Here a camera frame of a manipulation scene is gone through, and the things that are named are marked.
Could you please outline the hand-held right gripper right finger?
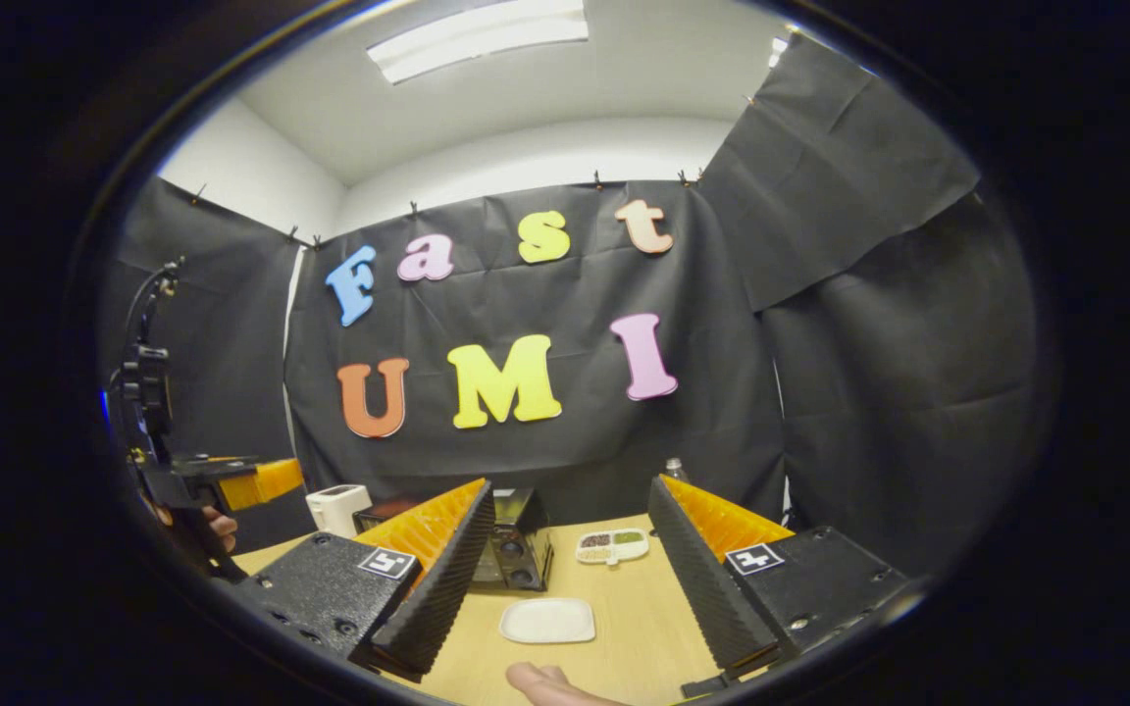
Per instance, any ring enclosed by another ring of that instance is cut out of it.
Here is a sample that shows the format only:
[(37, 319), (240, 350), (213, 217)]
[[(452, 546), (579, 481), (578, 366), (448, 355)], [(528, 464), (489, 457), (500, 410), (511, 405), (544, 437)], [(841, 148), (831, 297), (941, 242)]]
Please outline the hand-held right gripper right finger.
[(878, 622), (909, 593), (905, 574), (841, 531), (794, 532), (681, 479), (653, 480), (647, 515), (727, 678)]

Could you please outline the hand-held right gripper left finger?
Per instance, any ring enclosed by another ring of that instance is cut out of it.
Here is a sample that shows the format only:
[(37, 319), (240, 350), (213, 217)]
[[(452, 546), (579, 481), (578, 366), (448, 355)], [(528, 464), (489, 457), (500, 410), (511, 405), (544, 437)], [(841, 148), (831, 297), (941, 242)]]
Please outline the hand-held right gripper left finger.
[(492, 483), (473, 479), (353, 539), (310, 533), (232, 591), (301, 642), (418, 682), (466, 602), (494, 517)]

